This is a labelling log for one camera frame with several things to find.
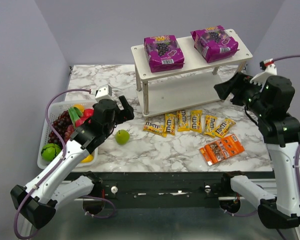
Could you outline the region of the purple grape candy bag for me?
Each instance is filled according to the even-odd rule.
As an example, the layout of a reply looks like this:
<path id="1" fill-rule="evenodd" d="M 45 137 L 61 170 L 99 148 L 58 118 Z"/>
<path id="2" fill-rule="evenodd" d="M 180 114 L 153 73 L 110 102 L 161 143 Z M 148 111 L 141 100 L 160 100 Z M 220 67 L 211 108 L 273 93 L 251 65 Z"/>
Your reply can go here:
<path id="1" fill-rule="evenodd" d="M 152 73 L 183 68 L 185 57 L 174 35 L 145 37 L 143 46 Z"/>
<path id="2" fill-rule="evenodd" d="M 239 50 L 239 43 L 221 25 L 194 30 L 190 34 L 194 48 L 207 63 L 230 58 Z"/>

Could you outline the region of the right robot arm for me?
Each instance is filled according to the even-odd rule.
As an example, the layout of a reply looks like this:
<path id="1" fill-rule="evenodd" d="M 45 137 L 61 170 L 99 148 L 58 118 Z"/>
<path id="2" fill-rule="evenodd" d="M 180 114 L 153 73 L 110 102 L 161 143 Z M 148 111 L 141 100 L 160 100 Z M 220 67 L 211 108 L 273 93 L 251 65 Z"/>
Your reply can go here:
<path id="1" fill-rule="evenodd" d="M 249 201 L 266 228 L 300 226 L 300 122 L 288 113 L 295 94 L 291 80 L 271 75 L 259 83 L 256 77 L 238 72 L 214 89 L 221 100 L 233 95 L 233 105 L 244 106 L 257 117 L 274 167 L 276 194 L 266 192 L 239 171 L 223 175 L 224 188 Z"/>

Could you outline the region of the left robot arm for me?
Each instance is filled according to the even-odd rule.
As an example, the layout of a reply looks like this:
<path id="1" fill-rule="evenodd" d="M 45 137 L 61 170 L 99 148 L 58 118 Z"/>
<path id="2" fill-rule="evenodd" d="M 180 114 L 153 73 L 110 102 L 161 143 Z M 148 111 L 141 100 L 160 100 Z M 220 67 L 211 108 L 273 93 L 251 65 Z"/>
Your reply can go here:
<path id="1" fill-rule="evenodd" d="M 15 185 L 10 191 L 17 214 L 41 229 L 54 217 L 58 208 L 89 195 L 99 183 L 92 173 L 85 173 L 73 182 L 61 186 L 62 181 L 89 154 L 112 134 L 114 128 L 134 119 L 134 109 L 125 96 L 118 98 L 122 109 L 112 99 L 94 104 L 93 115 L 77 127 L 55 159 L 25 186 Z"/>

